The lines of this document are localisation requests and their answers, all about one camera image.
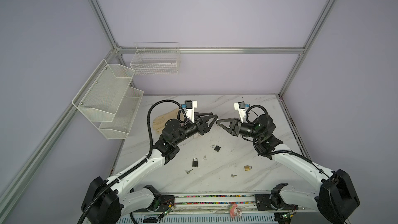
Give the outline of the black padlock silver shackle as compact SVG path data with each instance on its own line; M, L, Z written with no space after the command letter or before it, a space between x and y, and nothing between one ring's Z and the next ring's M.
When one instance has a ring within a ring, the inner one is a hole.
M218 146L218 145L215 145L215 144L212 144L212 145L211 145L211 147L212 147L212 149L213 149L213 150L215 150L216 152L219 152L219 151L220 151L220 149L221 149L221 147L220 147L220 146Z

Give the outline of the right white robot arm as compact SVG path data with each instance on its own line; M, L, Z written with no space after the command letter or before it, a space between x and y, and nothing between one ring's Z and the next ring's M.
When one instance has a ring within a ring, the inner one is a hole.
M323 167L276 138L273 134L276 124L263 106L252 105L240 118L218 119L216 124L232 136L251 142L258 156L282 164L313 187L298 190L288 183L280 183L271 190L266 206L274 210L301 206L318 211L333 224L344 224L360 206L349 174Z

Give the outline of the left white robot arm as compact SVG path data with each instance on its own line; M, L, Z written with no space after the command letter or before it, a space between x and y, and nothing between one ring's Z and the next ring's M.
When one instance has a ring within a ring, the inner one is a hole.
M146 176L165 166L180 151L179 143L195 134L208 133L218 116L213 113L196 113L194 102L179 105L179 115L184 119L168 120L157 142L149 131L149 153L120 173L107 179L95 178L89 185L81 206L78 223L87 219L92 224L115 224L124 215L140 209L157 209L161 194L147 185L137 191L135 186Z

